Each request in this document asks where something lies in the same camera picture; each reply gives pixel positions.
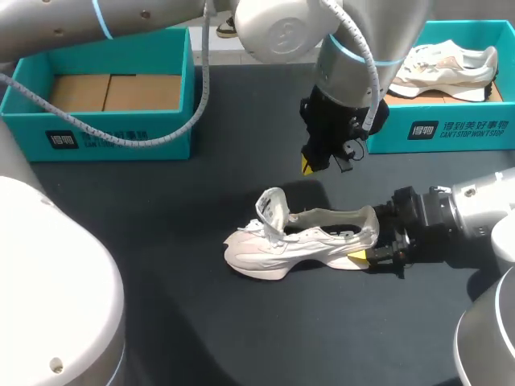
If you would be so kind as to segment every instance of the teal box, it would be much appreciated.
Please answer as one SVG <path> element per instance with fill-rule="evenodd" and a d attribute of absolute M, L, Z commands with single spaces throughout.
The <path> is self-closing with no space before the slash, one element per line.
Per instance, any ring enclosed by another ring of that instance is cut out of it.
<path fill-rule="evenodd" d="M 195 66 L 186 27 L 167 28 L 34 55 L 19 61 L 14 79 L 47 99 L 54 75 L 145 74 L 181 75 L 179 109 L 157 111 L 72 113 L 92 127 L 124 139 L 153 139 L 172 133 L 192 116 Z M 190 133 L 167 144 L 132 149 L 83 133 L 44 112 L 19 92 L 8 88 L 0 114 L 27 159 L 38 161 L 114 161 L 187 159 Z M 63 135 L 55 149 L 52 135 Z"/>
<path fill-rule="evenodd" d="M 472 50 L 496 47 L 503 102 L 390 106 L 367 141 L 370 154 L 515 149 L 515 30 L 504 20 L 428 22 L 416 45 L 449 39 Z"/>

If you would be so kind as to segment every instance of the cardboard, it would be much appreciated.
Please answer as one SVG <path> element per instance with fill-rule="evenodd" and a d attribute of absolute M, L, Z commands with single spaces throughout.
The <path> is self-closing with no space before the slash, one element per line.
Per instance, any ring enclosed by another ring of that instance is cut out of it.
<path fill-rule="evenodd" d="M 470 104 L 475 102 L 462 101 L 459 99 L 455 99 L 450 95 L 447 95 L 445 92 L 440 91 L 428 91 L 420 94 L 416 98 L 408 99 L 401 98 L 398 96 L 393 96 L 387 94 L 385 96 L 385 101 L 388 106 L 392 105 L 443 105 L 443 104 Z M 499 89 L 495 84 L 492 85 L 492 94 L 485 102 L 502 102 L 502 96 L 499 93 Z"/>
<path fill-rule="evenodd" d="M 111 76 L 104 111 L 177 110 L 181 76 Z"/>
<path fill-rule="evenodd" d="M 56 76 L 50 103 L 67 112 L 102 111 L 110 75 Z"/>
<path fill-rule="evenodd" d="M 414 99 L 401 98 L 387 94 L 385 102 L 391 105 L 442 105 L 445 103 L 443 94 L 440 91 L 428 91 L 420 94 Z"/>

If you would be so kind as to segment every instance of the white cable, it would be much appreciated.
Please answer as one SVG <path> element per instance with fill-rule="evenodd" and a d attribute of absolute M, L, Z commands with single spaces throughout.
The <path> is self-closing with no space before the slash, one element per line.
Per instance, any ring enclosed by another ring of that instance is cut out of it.
<path fill-rule="evenodd" d="M 94 137 L 102 138 L 107 142 L 112 142 L 116 145 L 125 146 L 125 147 L 151 147 L 162 145 L 163 143 L 167 143 L 173 141 L 177 137 L 183 135 L 188 130 L 190 130 L 193 125 L 200 119 L 206 105 L 208 104 L 209 99 L 209 21 L 211 19 L 212 10 L 210 9 L 209 0 L 204 4 L 204 24 L 202 25 L 202 98 L 200 99 L 200 104 L 193 117 L 180 129 L 176 130 L 173 133 L 165 135 L 161 138 L 149 139 L 147 141 L 130 141 L 128 139 L 122 139 L 118 137 L 114 137 L 113 135 L 109 135 L 100 131 L 98 129 L 93 128 L 92 126 L 84 123 L 83 121 L 79 121 L 78 119 L 72 117 L 70 114 L 65 113 L 63 110 L 56 108 L 54 105 L 51 105 L 42 97 L 37 96 L 31 90 L 17 82 L 16 80 L 10 78 L 9 76 L 0 73 L 0 81 L 8 84 L 15 90 L 22 93 L 25 97 L 32 100 L 38 106 L 47 110 L 49 113 L 55 114 L 57 117 L 64 119 L 65 121 L 71 123 L 72 125 L 78 127 L 82 131 L 93 135 Z"/>
<path fill-rule="evenodd" d="M 377 73 L 377 67 L 373 60 L 372 52 L 370 51 L 370 47 L 367 44 L 367 41 L 363 34 L 361 33 L 359 27 L 354 23 L 352 18 L 349 16 L 347 12 L 341 7 L 340 4 L 336 2 L 336 0 L 320 0 L 322 4 L 328 7 L 330 10 L 334 12 L 336 17 L 341 21 L 344 27 L 350 32 L 352 38 L 356 42 L 357 46 L 360 48 L 361 56 L 365 60 L 365 65 L 367 67 L 367 72 L 369 73 L 369 81 L 370 88 L 372 90 L 370 108 L 367 112 L 367 116 L 365 117 L 365 121 L 363 122 L 363 130 L 370 131 L 372 129 L 372 123 L 374 118 L 376 117 L 377 109 L 379 108 L 379 103 L 381 101 L 381 94 L 379 91 L 379 74 Z"/>

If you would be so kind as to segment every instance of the shoe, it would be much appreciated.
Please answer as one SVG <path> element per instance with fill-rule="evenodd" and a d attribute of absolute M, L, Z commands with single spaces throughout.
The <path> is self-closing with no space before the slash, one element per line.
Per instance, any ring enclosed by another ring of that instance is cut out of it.
<path fill-rule="evenodd" d="M 495 47 L 470 51 L 452 40 L 419 46 L 410 52 L 389 90 L 407 98 L 439 90 L 463 101 L 482 102 L 489 97 L 497 66 Z"/>
<path fill-rule="evenodd" d="M 284 191 L 274 187 L 256 202 L 256 212 L 259 220 L 250 221 L 225 241 L 225 261 L 239 273 L 279 280 L 304 260 L 318 260 L 334 269 L 369 267 L 364 251 L 376 244 L 379 235 L 372 207 L 347 212 L 313 209 L 291 215 Z"/>
<path fill-rule="evenodd" d="M 234 25 L 234 18 L 231 16 L 225 22 L 218 26 L 216 34 L 222 39 L 236 38 L 236 26 Z"/>

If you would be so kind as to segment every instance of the foot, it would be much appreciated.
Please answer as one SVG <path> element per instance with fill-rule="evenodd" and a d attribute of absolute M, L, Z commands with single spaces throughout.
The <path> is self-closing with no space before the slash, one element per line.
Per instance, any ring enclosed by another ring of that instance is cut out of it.
<path fill-rule="evenodd" d="M 219 25 L 216 34 L 222 39 L 236 38 L 238 33 L 236 33 L 236 27 L 234 26 L 234 18 L 231 16 Z"/>

